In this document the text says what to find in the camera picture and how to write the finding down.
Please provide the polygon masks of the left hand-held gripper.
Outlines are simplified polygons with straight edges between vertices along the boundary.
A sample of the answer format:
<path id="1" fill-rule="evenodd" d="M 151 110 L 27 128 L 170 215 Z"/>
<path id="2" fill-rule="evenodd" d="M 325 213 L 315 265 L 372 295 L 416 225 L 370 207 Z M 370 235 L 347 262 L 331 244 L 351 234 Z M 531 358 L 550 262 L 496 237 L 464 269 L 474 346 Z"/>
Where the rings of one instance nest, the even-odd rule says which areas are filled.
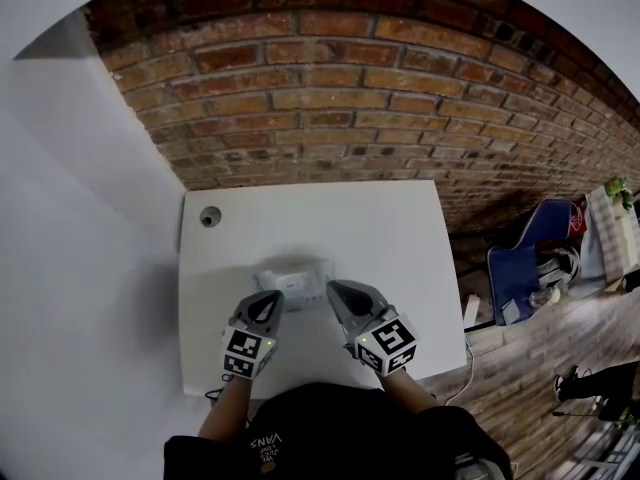
<path id="1" fill-rule="evenodd" d="M 260 291 L 242 299 L 222 338 L 222 370 L 235 377 L 254 380 L 271 361 L 284 311 L 279 290 Z"/>

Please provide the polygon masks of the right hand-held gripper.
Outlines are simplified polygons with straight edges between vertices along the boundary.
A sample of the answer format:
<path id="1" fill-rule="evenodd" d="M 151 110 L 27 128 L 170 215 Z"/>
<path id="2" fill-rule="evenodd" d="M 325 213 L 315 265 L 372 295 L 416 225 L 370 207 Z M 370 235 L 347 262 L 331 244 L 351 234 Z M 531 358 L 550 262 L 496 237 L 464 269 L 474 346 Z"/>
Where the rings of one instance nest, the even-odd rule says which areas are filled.
<path id="1" fill-rule="evenodd" d="M 339 323 L 349 330 L 346 348 L 362 365 L 387 377 L 414 359 L 415 329 L 378 289 L 340 279 L 327 283 L 326 294 Z"/>

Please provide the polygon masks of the clear plastic packet with label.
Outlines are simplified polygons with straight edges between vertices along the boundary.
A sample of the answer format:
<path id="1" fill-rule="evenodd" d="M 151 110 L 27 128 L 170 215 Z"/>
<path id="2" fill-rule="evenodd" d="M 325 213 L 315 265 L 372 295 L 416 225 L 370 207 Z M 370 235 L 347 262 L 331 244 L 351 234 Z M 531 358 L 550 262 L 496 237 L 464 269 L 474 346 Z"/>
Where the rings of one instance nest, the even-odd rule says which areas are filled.
<path id="1" fill-rule="evenodd" d="M 252 271 L 255 274 L 261 270 L 273 269 L 279 271 L 280 290 L 285 297 L 284 312 L 300 312 L 322 308 L 328 305 L 326 285 L 334 278 L 335 265 L 328 259 L 317 257 L 275 257 L 258 264 Z"/>

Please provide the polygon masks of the person's left forearm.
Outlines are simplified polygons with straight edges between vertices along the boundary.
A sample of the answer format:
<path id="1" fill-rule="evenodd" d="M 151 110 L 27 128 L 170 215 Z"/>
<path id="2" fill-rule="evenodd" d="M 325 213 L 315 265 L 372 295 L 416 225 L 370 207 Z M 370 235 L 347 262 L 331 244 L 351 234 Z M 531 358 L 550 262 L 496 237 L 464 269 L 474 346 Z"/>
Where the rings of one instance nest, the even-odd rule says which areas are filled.
<path id="1" fill-rule="evenodd" d="M 252 381 L 233 377 L 222 389 L 198 436 L 217 443 L 235 440 L 245 429 Z"/>

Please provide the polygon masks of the person's right forearm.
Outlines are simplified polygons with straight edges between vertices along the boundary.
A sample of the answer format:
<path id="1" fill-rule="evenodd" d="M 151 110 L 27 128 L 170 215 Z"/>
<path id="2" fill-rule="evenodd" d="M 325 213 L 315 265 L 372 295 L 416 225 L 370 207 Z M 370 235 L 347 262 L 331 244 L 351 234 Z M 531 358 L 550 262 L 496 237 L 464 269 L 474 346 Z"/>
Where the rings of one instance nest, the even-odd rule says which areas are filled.
<path id="1" fill-rule="evenodd" d="M 412 414 L 441 406 L 437 398 L 428 393 L 405 369 L 380 377 L 380 383 L 389 397 Z"/>

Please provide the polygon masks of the white power strip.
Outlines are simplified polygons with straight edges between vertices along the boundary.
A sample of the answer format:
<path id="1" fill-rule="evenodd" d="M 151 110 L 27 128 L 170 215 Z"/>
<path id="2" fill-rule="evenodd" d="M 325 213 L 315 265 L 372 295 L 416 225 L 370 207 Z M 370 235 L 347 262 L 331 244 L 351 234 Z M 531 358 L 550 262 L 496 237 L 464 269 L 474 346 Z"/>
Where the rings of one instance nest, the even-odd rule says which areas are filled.
<path id="1" fill-rule="evenodd" d="M 475 294 L 469 294 L 464 303 L 463 327 L 465 330 L 476 325 L 476 319 L 480 307 L 481 299 Z"/>

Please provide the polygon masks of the white paper sheet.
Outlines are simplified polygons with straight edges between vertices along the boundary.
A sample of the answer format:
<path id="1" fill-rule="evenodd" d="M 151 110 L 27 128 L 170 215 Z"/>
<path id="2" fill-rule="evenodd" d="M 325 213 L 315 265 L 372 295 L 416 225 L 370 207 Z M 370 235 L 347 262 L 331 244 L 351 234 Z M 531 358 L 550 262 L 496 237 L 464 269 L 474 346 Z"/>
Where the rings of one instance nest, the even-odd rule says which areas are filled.
<path id="1" fill-rule="evenodd" d="M 505 326 L 518 323 L 525 317 L 515 299 L 511 299 L 504 304 L 501 309 L 501 315 Z"/>

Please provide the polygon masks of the blue chair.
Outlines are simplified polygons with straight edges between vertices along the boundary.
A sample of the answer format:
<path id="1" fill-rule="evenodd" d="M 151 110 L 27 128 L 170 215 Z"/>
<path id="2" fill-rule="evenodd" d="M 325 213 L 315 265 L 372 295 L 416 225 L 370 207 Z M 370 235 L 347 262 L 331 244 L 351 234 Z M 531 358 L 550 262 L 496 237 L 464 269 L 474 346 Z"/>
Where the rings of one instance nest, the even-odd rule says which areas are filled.
<path id="1" fill-rule="evenodd" d="M 539 308 L 532 308 L 529 296 L 541 290 L 535 251 L 547 246 L 571 245 L 579 254 L 582 238 L 569 238 L 571 201 L 547 199 L 518 217 L 501 232 L 486 255 L 491 305 L 495 323 L 505 326 L 501 309 L 515 299 L 522 321 L 532 317 Z"/>

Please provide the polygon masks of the clear plastic bottle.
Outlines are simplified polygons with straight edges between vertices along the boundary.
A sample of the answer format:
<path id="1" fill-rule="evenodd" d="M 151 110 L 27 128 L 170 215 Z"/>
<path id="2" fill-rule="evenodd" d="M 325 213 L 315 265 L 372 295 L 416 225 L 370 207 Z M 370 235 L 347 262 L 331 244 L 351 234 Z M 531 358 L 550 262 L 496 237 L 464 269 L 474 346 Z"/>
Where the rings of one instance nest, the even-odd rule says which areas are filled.
<path id="1" fill-rule="evenodd" d="M 556 286 L 547 287 L 532 293 L 529 296 L 529 304 L 532 308 L 540 308 L 548 304 L 556 304 L 561 299 L 561 290 Z"/>

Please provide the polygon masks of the red bag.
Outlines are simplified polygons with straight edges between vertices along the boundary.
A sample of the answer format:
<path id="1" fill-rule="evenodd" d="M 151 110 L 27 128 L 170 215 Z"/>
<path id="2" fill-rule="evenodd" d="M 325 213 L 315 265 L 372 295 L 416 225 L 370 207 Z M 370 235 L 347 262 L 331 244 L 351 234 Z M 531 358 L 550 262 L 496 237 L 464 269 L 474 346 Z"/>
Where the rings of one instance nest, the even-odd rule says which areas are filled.
<path id="1" fill-rule="evenodd" d="M 586 221 L 586 211 L 588 203 L 585 196 L 577 199 L 571 203 L 570 220 L 569 220 L 569 234 L 568 237 L 575 239 L 585 234 L 588 229 Z"/>

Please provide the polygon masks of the white checked cloth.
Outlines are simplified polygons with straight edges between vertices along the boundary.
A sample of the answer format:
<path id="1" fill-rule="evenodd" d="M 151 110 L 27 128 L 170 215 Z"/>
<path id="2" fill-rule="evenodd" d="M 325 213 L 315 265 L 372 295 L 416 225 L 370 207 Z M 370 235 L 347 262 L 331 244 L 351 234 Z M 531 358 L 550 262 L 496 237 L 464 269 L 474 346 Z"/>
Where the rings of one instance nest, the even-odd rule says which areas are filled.
<path id="1" fill-rule="evenodd" d="M 640 267 L 640 224 L 635 209 L 611 198 L 604 186 L 586 195 L 587 209 L 597 233 L 606 282 L 612 284 Z"/>

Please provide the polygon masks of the green plant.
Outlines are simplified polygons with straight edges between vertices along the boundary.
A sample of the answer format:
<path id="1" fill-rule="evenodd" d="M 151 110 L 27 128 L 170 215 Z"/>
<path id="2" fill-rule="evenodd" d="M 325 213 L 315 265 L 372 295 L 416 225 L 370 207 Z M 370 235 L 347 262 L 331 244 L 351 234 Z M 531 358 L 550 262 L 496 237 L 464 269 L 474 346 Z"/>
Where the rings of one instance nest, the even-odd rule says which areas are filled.
<path id="1" fill-rule="evenodd" d="M 620 203 L 622 208 L 630 211 L 634 205 L 634 195 L 623 177 L 618 177 L 605 185 L 607 196 L 614 202 Z"/>

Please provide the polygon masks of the white metal rack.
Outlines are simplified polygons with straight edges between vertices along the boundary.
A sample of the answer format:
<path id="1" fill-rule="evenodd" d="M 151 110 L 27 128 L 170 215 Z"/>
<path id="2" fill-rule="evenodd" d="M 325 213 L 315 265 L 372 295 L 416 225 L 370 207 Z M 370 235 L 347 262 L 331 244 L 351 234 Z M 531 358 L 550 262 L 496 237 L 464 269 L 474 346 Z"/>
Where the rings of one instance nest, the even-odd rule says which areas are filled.
<path id="1" fill-rule="evenodd" d="M 558 480 L 622 480 L 639 455 L 639 426 L 606 427 L 568 460 Z"/>

